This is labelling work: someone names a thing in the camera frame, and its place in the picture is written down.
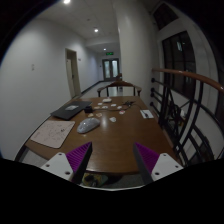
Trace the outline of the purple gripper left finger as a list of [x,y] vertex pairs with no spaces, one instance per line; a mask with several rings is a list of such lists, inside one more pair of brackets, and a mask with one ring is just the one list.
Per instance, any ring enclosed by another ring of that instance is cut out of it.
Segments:
[[91,154],[92,143],[88,142],[68,153],[57,153],[42,166],[42,169],[75,184],[80,184]]

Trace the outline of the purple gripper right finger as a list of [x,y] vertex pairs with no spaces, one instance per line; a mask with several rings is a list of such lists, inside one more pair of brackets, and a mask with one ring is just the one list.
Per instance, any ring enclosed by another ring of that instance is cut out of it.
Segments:
[[152,183],[182,169],[167,153],[158,154],[135,143],[133,153],[144,184]]

